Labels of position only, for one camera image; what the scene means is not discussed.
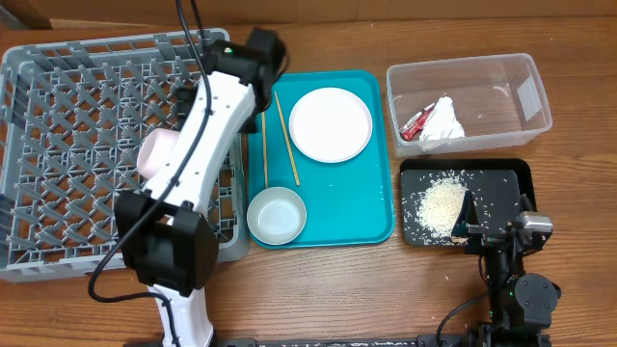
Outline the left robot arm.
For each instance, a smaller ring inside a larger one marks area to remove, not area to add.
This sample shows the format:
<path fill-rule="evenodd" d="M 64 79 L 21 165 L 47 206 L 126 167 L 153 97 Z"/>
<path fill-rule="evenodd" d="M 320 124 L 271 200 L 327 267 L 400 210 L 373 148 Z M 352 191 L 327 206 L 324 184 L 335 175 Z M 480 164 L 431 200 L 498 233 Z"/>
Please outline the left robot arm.
<path fill-rule="evenodd" d="M 204 288 L 220 243 L 206 217 L 219 170 L 238 133 L 255 129 L 289 57 L 279 34 L 255 28 L 245 44 L 194 42 L 185 35 L 201 78 L 194 103 L 172 146 L 149 147 L 155 173 L 143 190 L 122 192 L 114 206 L 119 240 L 94 269 L 88 293 L 116 253 L 147 291 L 113 302 L 152 298 L 164 328 L 160 346 L 213 346 Z"/>

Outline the red snack wrapper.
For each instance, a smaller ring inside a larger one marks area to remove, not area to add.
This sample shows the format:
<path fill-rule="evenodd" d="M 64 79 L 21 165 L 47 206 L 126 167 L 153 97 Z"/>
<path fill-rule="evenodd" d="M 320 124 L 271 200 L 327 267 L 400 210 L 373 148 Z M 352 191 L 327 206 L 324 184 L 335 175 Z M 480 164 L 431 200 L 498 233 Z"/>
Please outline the red snack wrapper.
<path fill-rule="evenodd" d="M 399 128 L 401 139 L 410 142 L 413 137 L 423 130 L 424 124 L 433 114 L 436 102 L 431 103 L 412 116 L 402 127 Z"/>

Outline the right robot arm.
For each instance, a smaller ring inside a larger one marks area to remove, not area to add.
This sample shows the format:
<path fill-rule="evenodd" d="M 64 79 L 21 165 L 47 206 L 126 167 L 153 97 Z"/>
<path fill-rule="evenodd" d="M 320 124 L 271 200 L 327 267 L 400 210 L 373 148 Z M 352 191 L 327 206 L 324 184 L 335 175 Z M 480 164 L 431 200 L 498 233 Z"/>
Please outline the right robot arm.
<path fill-rule="evenodd" d="M 523 260 L 540 252 L 552 236 L 550 218 L 534 211 L 521 195 L 519 216 L 506 227 L 489 230 L 478 224 L 473 194 L 465 192 L 452 234 L 466 239 L 464 252 L 476 255 L 487 291 L 451 310 L 434 335 L 437 346 L 550 346 L 543 333 L 561 297 L 560 287 L 548 278 L 527 273 Z M 467 307 L 487 299 L 489 322 L 465 334 L 446 338 L 445 324 Z"/>

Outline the white tissue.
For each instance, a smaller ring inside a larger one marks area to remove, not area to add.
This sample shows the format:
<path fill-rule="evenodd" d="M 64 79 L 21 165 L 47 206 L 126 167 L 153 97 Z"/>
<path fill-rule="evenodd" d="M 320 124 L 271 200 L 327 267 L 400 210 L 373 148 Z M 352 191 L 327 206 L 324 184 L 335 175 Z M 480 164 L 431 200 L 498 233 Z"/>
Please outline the white tissue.
<path fill-rule="evenodd" d="M 465 137 L 465 130 L 458 122 L 453 101 L 449 96 L 442 96 L 420 131 L 420 141 L 456 139 Z"/>

